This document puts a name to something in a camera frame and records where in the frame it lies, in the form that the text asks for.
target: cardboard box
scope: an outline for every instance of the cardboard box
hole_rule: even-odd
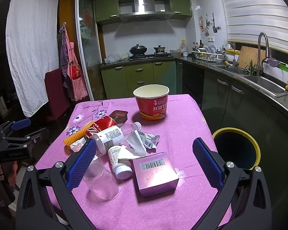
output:
[[[134,159],[134,173],[143,197],[177,187],[179,177],[165,152]]]

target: cooking pot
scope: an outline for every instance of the cooking pot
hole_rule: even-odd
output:
[[[132,47],[129,52],[133,55],[137,55],[137,54],[144,54],[147,51],[147,47],[145,46],[139,46],[139,44],[137,44],[136,46]]]
[[[158,45],[158,47],[154,47],[155,53],[164,53],[165,47],[162,47],[161,45]]]

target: table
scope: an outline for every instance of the table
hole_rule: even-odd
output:
[[[212,188],[197,162],[192,143],[201,137],[210,150],[216,151],[207,123],[189,95],[170,95],[167,116],[162,120],[142,119],[135,98],[89,101],[76,105],[68,126],[36,164],[37,169],[50,168],[57,161],[66,161],[63,139],[90,120],[109,115],[114,110],[128,111],[126,123],[140,122],[146,133],[159,134],[157,152],[166,151],[178,173],[179,183],[174,193],[142,198],[134,189],[132,178],[120,181],[119,195],[112,201],[95,199],[82,181],[72,193],[97,229],[191,229],[205,212],[217,189]],[[111,170],[108,156],[100,158]],[[59,208],[54,192],[48,188],[51,202]],[[229,208],[221,224],[231,217]]]

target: gooseneck faucet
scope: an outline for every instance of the gooseneck faucet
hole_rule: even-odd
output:
[[[260,63],[260,47],[261,47],[261,37],[264,37],[266,41],[266,56],[265,59],[262,60]],[[256,76],[259,76],[260,73],[260,65],[262,65],[263,62],[267,61],[267,58],[269,57],[269,41],[268,41],[268,36],[261,32],[258,37],[258,59],[257,59],[257,66],[255,67],[255,70],[257,71]]]
[[[231,45],[231,46],[232,46],[232,48],[233,48],[233,50],[234,50],[233,67],[235,67],[235,66],[236,66],[236,60],[235,60],[236,45],[235,45],[234,43],[231,43],[231,42],[227,42],[227,43],[226,43],[226,45],[225,45],[225,47],[227,46],[227,44]]]

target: dish rack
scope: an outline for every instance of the dish rack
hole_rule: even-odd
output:
[[[219,61],[223,61],[224,55],[218,54],[218,53],[207,53],[207,52],[192,52],[192,57],[200,60],[210,61],[210,62],[216,62],[216,59]]]

